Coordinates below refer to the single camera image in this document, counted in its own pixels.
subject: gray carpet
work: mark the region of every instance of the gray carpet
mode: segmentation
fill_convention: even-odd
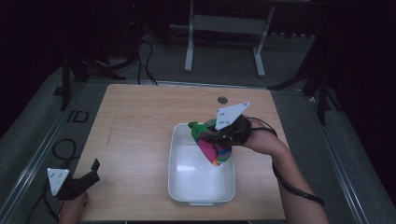
[[[183,68],[187,48],[183,41],[159,43],[154,39],[149,40],[153,44],[154,51],[148,68],[160,85],[174,81],[254,88],[265,88],[293,77],[312,44],[312,39],[303,37],[291,39],[283,36],[268,37],[262,53],[267,75],[265,78],[259,78],[256,75],[250,48],[231,48],[223,45],[209,47],[206,43],[197,44],[192,72],[185,73]],[[145,61],[149,56],[149,46],[143,45],[141,52]],[[72,90],[75,94],[73,102],[64,112],[59,111],[61,98],[52,95],[55,87],[61,85],[60,71],[47,79],[19,119],[1,139],[0,175],[2,180],[6,180],[2,181],[0,189],[2,204],[14,189],[28,161],[43,147],[41,146],[43,143],[46,143],[50,150],[56,141],[71,138],[77,143],[77,154],[81,152],[106,86],[114,82],[135,84],[137,67],[120,72],[120,75],[128,77],[127,80],[116,81],[107,77],[93,76],[89,83],[73,82]],[[308,101],[298,91],[292,90],[299,90],[303,85],[302,81],[287,90],[273,91],[274,100],[290,150],[307,181],[317,195],[325,200],[326,212],[331,223],[394,223],[395,208],[377,179],[345,114],[331,106],[332,110],[326,112],[327,126],[323,129],[315,116],[316,104]],[[68,122],[67,118],[73,110],[89,112],[87,122]],[[331,138],[330,145],[326,136]],[[59,149],[67,156],[70,147],[63,144]],[[334,168],[332,149],[343,164],[347,180],[350,181],[350,186],[359,199],[361,209],[358,210],[364,211],[364,214],[356,215],[353,207],[350,207],[350,200],[346,194],[350,191],[346,191],[340,184],[342,182],[340,180],[345,179],[340,177],[337,169]],[[35,199],[39,196],[46,178],[47,167],[58,167],[61,164],[62,162],[54,158],[50,152],[45,154],[37,167],[35,179],[21,196],[15,211],[12,211],[9,223],[24,223]],[[72,170],[76,165],[77,161],[74,161]],[[56,200],[51,196],[49,199],[56,208],[58,206]],[[43,203],[38,205],[30,223],[53,223]],[[284,222],[256,220],[255,223]]]

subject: wooden table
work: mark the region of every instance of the wooden table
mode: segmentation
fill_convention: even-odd
[[[205,122],[217,109],[245,101],[245,114],[266,120],[287,143],[267,90],[110,85],[78,163],[75,177],[101,162],[101,180],[89,189],[84,220],[253,220],[284,219],[271,158],[245,147],[233,148],[236,192],[223,206],[179,206],[168,194],[173,129]]]

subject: white plastic container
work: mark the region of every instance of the white plastic container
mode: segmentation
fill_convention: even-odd
[[[188,124],[178,124],[170,149],[168,191],[179,203],[227,203],[235,195],[233,156],[220,166],[214,166],[196,145]]]

